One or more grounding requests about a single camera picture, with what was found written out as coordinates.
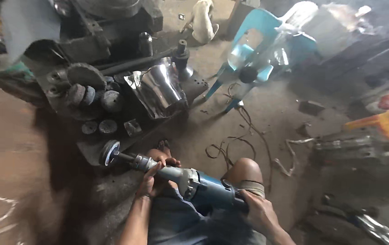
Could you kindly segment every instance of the leg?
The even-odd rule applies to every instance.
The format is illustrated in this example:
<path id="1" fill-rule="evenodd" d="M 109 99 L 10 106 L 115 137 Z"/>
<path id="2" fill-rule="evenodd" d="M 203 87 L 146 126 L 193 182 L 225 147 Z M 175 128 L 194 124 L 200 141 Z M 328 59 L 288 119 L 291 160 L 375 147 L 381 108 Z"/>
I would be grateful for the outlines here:
<path id="1" fill-rule="evenodd" d="M 161 141 L 158 148 L 149 150 L 147 156 L 155 160 L 160 156 L 172 157 L 165 141 Z M 177 192 L 177 185 L 173 184 L 154 198 L 149 218 L 148 244 L 204 244 L 207 237 L 204 235 L 203 217 L 191 203 L 182 199 Z"/>
<path id="2" fill-rule="evenodd" d="M 236 188 L 245 189 L 264 197 L 263 175 L 258 164 L 248 158 L 240 158 L 222 177 Z M 217 243 L 264 245 L 265 237 L 254 231 L 237 211 L 214 210 L 208 222 L 210 239 Z"/>
<path id="3" fill-rule="evenodd" d="M 234 166 L 224 174 L 222 179 L 231 182 L 235 188 L 245 189 L 265 198 L 263 175 L 258 164 L 252 159 L 238 159 Z"/>
<path id="4" fill-rule="evenodd" d="M 263 175 L 258 164 L 249 158 L 240 158 L 234 166 L 228 170 L 222 177 L 232 184 L 238 184 L 240 181 L 256 181 L 263 183 Z"/>

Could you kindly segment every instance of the metal pipe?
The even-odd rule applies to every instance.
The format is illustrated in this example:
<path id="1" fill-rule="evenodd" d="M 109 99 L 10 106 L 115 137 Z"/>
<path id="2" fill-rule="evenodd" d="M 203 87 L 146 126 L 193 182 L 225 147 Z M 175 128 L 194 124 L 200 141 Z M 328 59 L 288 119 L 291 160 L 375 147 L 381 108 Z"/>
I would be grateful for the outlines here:
<path id="1" fill-rule="evenodd" d="M 102 70 L 101 73 L 104 76 L 115 75 L 115 74 L 120 73 L 122 71 L 129 70 L 133 67 L 147 64 L 147 63 L 154 62 L 154 61 L 158 61 L 164 57 L 171 56 L 173 53 L 173 50 L 174 50 L 173 48 L 170 48 L 162 53 L 158 53 L 158 54 L 151 56 L 151 57 L 145 57 L 145 58 L 141 58 L 141 59 L 128 61 L 128 62 L 125 62 L 123 64 L 118 64 L 118 65 L 115 65 L 115 66 L 112 66 L 110 68 Z"/>

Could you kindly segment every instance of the blue angle grinder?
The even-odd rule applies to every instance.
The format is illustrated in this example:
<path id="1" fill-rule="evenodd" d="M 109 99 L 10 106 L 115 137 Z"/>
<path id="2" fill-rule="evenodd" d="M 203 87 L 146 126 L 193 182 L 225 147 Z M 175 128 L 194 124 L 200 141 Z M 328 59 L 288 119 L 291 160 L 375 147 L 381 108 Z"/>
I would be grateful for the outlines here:
<path id="1" fill-rule="evenodd" d="M 151 157 L 143 155 L 130 156 L 119 152 L 120 142 L 110 140 L 104 146 L 100 155 L 100 164 L 109 167 L 115 164 L 128 163 L 131 168 L 144 173 L 156 164 Z M 218 180 L 192 168 L 177 168 L 165 166 L 157 175 L 175 182 L 184 200 L 193 204 L 210 204 L 219 209 L 235 209 L 247 213 L 247 203 L 227 180 Z"/>

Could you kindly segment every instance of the concrete floor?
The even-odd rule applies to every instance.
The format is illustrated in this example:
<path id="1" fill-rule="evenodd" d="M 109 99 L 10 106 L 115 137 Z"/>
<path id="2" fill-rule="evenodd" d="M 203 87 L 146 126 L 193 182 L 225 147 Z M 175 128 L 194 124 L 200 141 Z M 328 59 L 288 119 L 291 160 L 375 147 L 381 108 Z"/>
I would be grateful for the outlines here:
<path id="1" fill-rule="evenodd" d="M 155 36 L 169 45 L 175 44 L 181 37 L 177 30 L 185 24 L 178 19 L 178 14 L 185 14 L 188 19 L 195 2 L 162 1 L 164 29 Z M 221 26 L 211 43 L 198 46 L 189 39 L 189 64 L 205 77 L 215 74 L 222 64 L 220 55 L 228 45 L 221 40 L 222 31 L 226 29 L 234 3 L 231 0 L 214 1 L 213 22 Z M 180 159 L 184 167 L 220 178 L 226 172 L 223 157 L 210 159 L 205 148 L 213 143 L 220 144 L 228 136 L 241 136 L 248 130 L 238 111 L 221 113 L 228 101 L 223 95 L 226 89 L 220 88 L 205 103 L 195 101 L 187 115 L 180 115 L 161 126 L 134 145 L 131 151 L 145 153 L 155 148 L 159 139 L 166 138 L 172 155 Z M 317 117 L 300 113 L 298 102 L 308 99 L 324 104 L 326 109 Z M 311 123 L 308 130 L 311 136 L 340 131 L 341 125 L 349 121 L 345 116 L 348 100 L 347 96 L 333 98 L 322 94 L 303 78 L 286 75 L 265 87 L 255 88 L 244 104 L 253 124 L 259 131 L 265 131 L 271 157 L 280 159 L 289 168 L 292 159 L 284 140 L 302 139 L 295 129 L 304 122 Z M 256 149 L 255 160 L 260 165 L 264 182 L 269 183 L 269 177 L 272 177 L 271 193 L 267 198 L 272 201 L 279 222 L 286 230 L 304 217 L 314 202 L 312 197 L 321 189 L 329 187 L 347 192 L 345 186 L 353 188 L 351 184 L 338 187 L 338 183 L 346 182 L 344 176 L 351 175 L 350 169 L 344 170 L 339 175 L 343 179 L 336 182 L 321 180 L 326 172 L 335 170 L 321 171 L 313 167 L 308 162 L 310 149 L 306 146 L 294 147 L 300 164 L 296 166 L 295 174 L 288 177 L 270 165 L 265 146 L 257 134 L 247 135 L 245 139 Z M 241 142 L 231 143 L 229 152 L 233 161 L 241 157 L 253 158 L 250 147 Z M 0 90 L 0 197 L 18 201 L 12 214 L 0 221 L 0 229 L 15 225 L 0 234 L 0 244 L 113 244 L 140 177 L 137 172 L 120 174 L 94 170 L 66 136 L 55 115 L 34 109 Z M 8 209 L 9 206 L 0 201 L 0 217 Z"/>

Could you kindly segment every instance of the white dog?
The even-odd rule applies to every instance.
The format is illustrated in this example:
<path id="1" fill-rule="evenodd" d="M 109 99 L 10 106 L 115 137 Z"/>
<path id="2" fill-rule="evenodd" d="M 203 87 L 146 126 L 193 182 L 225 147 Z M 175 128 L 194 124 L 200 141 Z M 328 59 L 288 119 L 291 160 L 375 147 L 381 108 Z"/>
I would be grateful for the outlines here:
<path id="1" fill-rule="evenodd" d="M 219 30 L 218 24 L 211 24 L 212 11 L 214 4 L 212 0 L 199 0 L 191 12 L 190 20 L 181 29 L 193 29 L 193 37 L 201 44 L 209 43 Z"/>

